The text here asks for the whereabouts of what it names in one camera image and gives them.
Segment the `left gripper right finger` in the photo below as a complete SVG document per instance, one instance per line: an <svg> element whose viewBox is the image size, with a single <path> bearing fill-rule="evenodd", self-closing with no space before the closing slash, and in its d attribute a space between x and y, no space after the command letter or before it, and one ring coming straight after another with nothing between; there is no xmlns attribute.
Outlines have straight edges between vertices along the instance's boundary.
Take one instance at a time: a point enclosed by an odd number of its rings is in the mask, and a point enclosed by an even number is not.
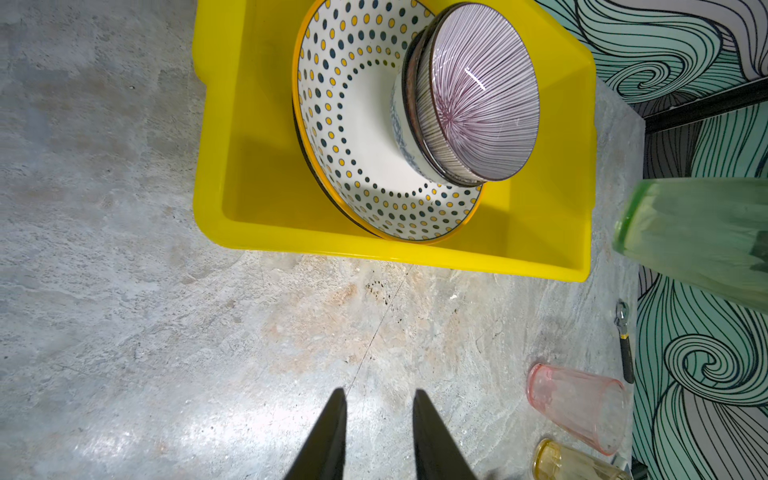
<svg viewBox="0 0 768 480"><path fill-rule="evenodd" d="M418 479L476 479L423 389L415 392L412 429Z"/></svg>

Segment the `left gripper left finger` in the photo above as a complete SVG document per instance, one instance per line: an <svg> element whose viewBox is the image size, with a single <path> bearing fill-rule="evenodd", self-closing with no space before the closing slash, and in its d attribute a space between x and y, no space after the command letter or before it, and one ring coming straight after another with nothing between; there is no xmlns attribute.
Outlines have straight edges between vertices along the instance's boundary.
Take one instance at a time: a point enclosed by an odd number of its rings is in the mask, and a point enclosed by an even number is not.
<svg viewBox="0 0 768 480"><path fill-rule="evenodd" d="M284 479L342 479L346 429L347 401L336 388Z"/></svg>

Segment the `pink transparent cup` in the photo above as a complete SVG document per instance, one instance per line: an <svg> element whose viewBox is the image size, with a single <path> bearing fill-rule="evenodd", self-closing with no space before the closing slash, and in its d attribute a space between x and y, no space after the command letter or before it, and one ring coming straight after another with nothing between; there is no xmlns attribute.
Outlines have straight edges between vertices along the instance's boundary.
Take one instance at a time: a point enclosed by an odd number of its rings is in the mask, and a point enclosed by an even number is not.
<svg viewBox="0 0 768 480"><path fill-rule="evenodd" d="M618 452L628 430L629 393L614 378L537 363L527 375L529 404L603 455Z"/></svg>

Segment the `blue floral bowl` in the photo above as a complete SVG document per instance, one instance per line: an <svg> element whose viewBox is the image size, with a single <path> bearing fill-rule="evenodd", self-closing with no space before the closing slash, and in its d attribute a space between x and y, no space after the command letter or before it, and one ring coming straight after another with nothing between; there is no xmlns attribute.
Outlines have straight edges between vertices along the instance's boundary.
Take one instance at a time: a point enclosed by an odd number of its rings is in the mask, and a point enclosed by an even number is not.
<svg viewBox="0 0 768 480"><path fill-rule="evenodd" d="M390 120L395 143L401 156L420 176L430 182L443 184L444 179L428 162L413 134L405 109L403 74L399 72L390 99Z"/></svg>

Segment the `brown striped bowl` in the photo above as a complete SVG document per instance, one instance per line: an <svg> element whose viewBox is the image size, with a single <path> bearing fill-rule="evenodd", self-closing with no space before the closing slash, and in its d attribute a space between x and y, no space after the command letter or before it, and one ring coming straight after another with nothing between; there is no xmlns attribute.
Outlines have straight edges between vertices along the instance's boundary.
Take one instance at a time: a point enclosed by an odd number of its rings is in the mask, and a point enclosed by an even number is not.
<svg viewBox="0 0 768 480"><path fill-rule="evenodd" d="M537 140L540 96L510 21L480 3L443 11L419 56L415 109L427 159L446 181L476 186L517 174Z"/></svg>

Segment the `green transparent cup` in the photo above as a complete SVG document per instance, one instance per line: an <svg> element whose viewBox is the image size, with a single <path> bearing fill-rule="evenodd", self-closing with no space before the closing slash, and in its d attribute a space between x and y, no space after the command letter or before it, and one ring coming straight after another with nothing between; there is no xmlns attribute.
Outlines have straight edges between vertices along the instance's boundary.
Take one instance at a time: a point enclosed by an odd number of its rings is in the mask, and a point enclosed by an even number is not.
<svg viewBox="0 0 768 480"><path fill-rule="evenodd" d="M767 311L767 180L641 181L613 248L680 282Z"/></svg>

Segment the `pink patterned bowl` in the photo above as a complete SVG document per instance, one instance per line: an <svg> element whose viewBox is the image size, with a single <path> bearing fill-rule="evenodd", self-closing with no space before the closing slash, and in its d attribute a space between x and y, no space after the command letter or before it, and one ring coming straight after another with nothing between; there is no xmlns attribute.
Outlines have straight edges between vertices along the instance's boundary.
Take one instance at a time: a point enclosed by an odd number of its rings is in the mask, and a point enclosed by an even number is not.
<svg viewBox="0 0 768 480"><path fill-rule="evenodd" d="M418 118L418 112L417 112L416 86L417 86L417 77L418 77L418 62L421 58L421 53L424 48L425 37L426 37L425 30L422 30L415 36L415 38L413 39L411 44L408 46L405 52L403 65L400 70L400 72L402 72L403 74L405 109L406 109L406 115L408 117L408 121L411 125L413 134L416 137L416 140L419 144L419 147L422 153L426 156L431 166L444 179L443 185L455 185L455 186L458 186L459 188L476 187L476 184L462 182L457 176L449 173L447 170L445 170L442 166L438 164L438 162L431 155L431 152L426 144L424 135L419 125L419 118Z"/></svg>

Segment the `yellow rimmed dotted plate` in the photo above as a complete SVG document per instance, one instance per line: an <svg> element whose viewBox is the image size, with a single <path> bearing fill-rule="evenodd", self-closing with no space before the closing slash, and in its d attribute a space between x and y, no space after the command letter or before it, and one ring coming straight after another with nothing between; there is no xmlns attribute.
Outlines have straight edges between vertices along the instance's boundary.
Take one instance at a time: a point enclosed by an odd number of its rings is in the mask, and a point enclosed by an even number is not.
<svg viewBox="0 0 768 480"><path fill-rule="evenodd" d="M416 173L395 143L392 89L408 46L434 20L420 1L318 1L293 58L293 107L313 168L337 203L385 239L430 243L466 225L479 187Z"/></svg>

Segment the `geometric flower pattern plate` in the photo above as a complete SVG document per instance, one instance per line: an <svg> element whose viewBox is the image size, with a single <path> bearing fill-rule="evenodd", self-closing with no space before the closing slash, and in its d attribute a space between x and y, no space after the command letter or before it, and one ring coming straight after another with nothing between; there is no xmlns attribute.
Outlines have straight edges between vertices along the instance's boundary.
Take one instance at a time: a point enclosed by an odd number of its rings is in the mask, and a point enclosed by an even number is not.
<svg viewBox="0 0 768 480"><path fill-rule="evenodd" d="M370 230L368 227L364 226L363 224L361 224L360 222L355 220L352 216L350 216L344 210L344 208L339 203L337 203L336 200L333 198L333 196L329 193L328 189L323 184L322 179L318 176L318 174L316 173L315 169L313 168L313 164L311 162L310 156L307 153L307 150L305 149L305 146L304 146L304 142L302 140L302 136L301 136L302 130L300 129L300 127L298 125L298 121L297 121L295 112L293 110L292 110L292 115L293 115L293 125L294 125L295 134L296 134L296 137L297 137L297 142L298 142L298 145L299 145L299 147L301 149L301 153L302 153L302 155L304 157L304 160L305 160L305 163L307 165L307 168L309 169L310 173L313 175L316 183L318 184L319 188L323 191L323 193L325 194L325 196L327 197L329 202L341 214L343 214L347 218L347 220L349 220L350 222L354 223L358 228L366 231L368 234L371 234L371 235L373 235L376 238L383 239L384 237L379 236L377 233L375 233L374 231Z"/></svg>

